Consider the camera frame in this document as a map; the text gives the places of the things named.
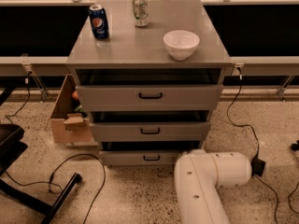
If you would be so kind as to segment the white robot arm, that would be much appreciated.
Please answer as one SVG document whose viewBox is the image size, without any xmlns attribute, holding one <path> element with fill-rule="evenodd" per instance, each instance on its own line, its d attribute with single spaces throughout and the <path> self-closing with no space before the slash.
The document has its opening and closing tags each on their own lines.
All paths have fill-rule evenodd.
<svg viewBox="0 0 299 224">
<path fill-rule="evenodd" d="M 182 224 L 230 224 L 217 189 L 242 186 L 250 177 L 250 162 L 238 152 L 180 155 L 174 179 Z"/>
</svg>

